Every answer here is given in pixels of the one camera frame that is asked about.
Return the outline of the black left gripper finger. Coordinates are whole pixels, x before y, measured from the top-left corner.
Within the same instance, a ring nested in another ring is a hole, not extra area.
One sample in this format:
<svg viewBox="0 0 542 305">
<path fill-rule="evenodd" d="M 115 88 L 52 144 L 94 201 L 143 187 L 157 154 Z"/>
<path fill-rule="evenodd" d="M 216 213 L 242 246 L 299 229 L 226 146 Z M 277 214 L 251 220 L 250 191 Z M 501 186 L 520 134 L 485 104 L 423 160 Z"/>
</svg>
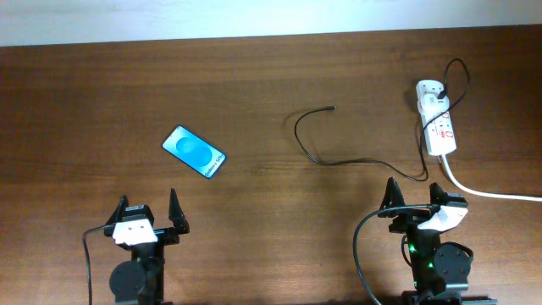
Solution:
<svg viewBox="0 0 542 305">
<path fill-rule="evenodd" d="M 188 234 L 190 225 L 182 211 L 177 193 L 174 188 L 170 190 L 169 196 L 169 220 L 172 221 L 178 234 Z"/>
<path fill-rule="evenodd" d="M 129 200 L 126 195 L 123 195 L 120 197 L 119 204 L 117 208 L 113 211 L 110 218 L 105 223 L 106 226 L 114 226 L 118 222 L 120 222 L 123 218 L 125 209 L 129 206 Z"/>
</svg>

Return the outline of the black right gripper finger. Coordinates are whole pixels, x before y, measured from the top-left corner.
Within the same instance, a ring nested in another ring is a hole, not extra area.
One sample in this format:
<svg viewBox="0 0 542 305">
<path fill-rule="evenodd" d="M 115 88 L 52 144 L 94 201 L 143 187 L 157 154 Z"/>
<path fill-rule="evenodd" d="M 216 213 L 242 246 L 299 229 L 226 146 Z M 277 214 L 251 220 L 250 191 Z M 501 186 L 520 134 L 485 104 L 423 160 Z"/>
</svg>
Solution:
<svg viewBox="0 0 542 305">
<path fill-rule="evenodd" d="M 429 186 L 430 204 L 432 206 L 445 206 L 449 202 L 449 196 L 442 190 L 438 183 Z"/>
<path fill-rule="evenodd" d="M 386 182 L 384 197 L 380 205 L 380 218 L 394 218 L 399 212 L 399 208 L 405 207 L 404 197 L 395 178 L 390 177 Z"/>
</svg>

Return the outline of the blue Galaxy smartphone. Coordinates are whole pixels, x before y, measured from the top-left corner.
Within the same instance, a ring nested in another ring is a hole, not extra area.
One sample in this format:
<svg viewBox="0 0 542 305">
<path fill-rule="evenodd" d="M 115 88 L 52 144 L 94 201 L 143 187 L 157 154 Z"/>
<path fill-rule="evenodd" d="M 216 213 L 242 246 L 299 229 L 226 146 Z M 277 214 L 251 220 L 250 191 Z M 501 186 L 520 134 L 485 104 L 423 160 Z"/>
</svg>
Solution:
<svg viewBox="0 0 542 305">
<path fill-rule="evenodd" d="M 213 178 L 227 159 L 223 152 L 182 125 L 166 137 L 162 148 L 207 179 Z"/>
</svg>

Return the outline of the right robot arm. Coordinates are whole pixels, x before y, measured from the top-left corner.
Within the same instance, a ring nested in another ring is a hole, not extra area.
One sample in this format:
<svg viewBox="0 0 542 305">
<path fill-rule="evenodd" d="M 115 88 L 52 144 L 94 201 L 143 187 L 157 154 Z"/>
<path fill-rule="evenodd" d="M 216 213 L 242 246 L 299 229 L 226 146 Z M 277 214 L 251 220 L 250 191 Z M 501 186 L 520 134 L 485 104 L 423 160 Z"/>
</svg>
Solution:
<svg viewBox="0 0 542 305">
<path fill-rule="evenodd" d="M 496 304 L 485 297 L 465 297 L 473 251 L 440 236 L 456 228 L 467 215 L 467 200 L 445 192 L 437 183 L 429 186 L 430 202 L 416 208 L 405 204 L 394 178 L 386 183 L 380 218 L 392 219 L 389 232 L 402 235 L 401 251 L 412 270 L 415 289 L 404 291 L 404 304 Z"/>
</svg>

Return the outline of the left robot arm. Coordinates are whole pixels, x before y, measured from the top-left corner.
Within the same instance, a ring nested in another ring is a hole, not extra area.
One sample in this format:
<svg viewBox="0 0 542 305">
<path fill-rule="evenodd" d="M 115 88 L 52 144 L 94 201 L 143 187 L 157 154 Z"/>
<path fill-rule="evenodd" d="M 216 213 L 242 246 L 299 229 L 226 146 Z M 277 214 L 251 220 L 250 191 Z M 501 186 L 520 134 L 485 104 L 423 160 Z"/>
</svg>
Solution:
<svg viewBox="0 0 542 305">
<path fill-rule="evenodd" d="M 152 210 L 147 205 L 131 206 L 122 196 L 104 229 L 104 235 L 130 252 L 109 277 L 116 304 L 161 305 L 164 298 L 164 248 L 180 242 L 190 232 L 174 189 L 169 195 L 170 227 L 155 229 Z"/>
</svg>

